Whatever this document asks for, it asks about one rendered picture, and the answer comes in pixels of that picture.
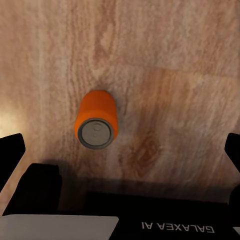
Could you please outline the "can of soda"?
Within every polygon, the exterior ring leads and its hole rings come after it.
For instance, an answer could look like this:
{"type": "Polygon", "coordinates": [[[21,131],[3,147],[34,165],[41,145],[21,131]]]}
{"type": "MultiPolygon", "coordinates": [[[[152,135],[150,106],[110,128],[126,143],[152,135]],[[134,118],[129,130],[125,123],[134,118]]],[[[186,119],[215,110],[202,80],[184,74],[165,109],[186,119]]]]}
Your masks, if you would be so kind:
{"type": "Polygon", "coordinates": [[[91,150],[103,150],[116,139],[119,126],[116,103],[103,90],[87,93],[80,105],[74,131],[80,143],[91,150]]]}

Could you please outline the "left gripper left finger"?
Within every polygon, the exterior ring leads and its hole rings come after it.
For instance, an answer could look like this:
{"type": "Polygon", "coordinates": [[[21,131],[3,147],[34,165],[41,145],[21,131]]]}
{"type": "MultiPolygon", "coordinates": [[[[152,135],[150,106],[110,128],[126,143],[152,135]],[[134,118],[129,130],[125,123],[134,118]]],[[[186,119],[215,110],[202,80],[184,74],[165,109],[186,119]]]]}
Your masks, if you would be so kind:
{"type": "Polygon", "coordinates": [[[0,192],[26,151],[21,133],[0,138],[0,192]]]}

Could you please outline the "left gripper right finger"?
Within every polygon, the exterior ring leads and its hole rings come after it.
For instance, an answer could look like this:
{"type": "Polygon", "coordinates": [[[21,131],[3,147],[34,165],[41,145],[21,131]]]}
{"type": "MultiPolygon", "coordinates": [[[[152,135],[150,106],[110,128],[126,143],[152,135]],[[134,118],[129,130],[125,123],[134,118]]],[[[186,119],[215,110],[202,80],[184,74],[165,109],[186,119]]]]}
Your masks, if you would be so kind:
{"type": "Polygon", "coordinates": [[[229,133],[225,142],[224,150],[240,172],[240,135],[229,133]]]}

